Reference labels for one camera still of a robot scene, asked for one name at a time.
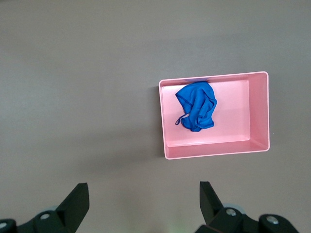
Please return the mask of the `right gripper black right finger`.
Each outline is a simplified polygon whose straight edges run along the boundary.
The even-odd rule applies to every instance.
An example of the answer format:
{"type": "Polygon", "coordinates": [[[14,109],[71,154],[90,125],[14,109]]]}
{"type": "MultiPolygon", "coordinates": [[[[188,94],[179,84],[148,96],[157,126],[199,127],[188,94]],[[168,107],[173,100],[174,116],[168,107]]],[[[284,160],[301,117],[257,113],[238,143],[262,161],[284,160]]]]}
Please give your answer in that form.
{"type": "Polygon", "coordinates": [[[210,182],[200,182],[200,209],[205,224],[194,233],[299,233],[282,216],[263,214],[253,220],[234,207],[225,207],[210,182]]]}

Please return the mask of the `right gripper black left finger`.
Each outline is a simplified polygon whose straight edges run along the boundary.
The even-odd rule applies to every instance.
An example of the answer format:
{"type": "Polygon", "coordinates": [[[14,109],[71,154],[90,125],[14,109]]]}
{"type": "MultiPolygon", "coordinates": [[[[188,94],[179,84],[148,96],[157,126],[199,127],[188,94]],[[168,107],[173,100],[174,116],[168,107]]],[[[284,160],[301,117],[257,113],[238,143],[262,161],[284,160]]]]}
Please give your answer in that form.
{"type": "Polygon", "coordinates": [[[87,183],[79,183],[54,210],[46,210],[17,225],[12,218],[0,219],[0,233],[76,233],[89,210],[87,183]]]}

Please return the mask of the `blue cloth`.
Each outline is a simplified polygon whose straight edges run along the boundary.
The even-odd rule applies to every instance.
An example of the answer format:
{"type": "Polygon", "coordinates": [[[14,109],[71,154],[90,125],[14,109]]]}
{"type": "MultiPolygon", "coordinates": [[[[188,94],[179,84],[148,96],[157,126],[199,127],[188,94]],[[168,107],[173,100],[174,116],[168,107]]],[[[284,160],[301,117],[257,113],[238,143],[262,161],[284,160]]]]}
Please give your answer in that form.
{"type": "Polygon", "coordinates": [[[192,132],[212,128],[212,115],[217,106],[213,88],[208,82],[194,82],[184,86],[175,94],[182,106],[184,114],[175,125],[182,126],[192,132]]]}

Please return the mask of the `pink plastic bin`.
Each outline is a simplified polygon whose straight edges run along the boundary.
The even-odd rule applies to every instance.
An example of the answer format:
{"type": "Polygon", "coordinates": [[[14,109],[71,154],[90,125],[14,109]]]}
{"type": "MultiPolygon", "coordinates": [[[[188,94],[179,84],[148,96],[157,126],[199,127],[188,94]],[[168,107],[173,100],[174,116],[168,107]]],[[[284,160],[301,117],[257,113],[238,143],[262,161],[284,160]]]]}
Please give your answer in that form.
{"type": "Polygon", "coordinates": [[[161,80],[158,84],[164,156],[168,160],[268,151],[269,74],[266,71],[161,80]],[[184,110],[176,93],[184,86],[205,81],[217,105],[214,126],[191,132],[177,119],[184,110]]]}

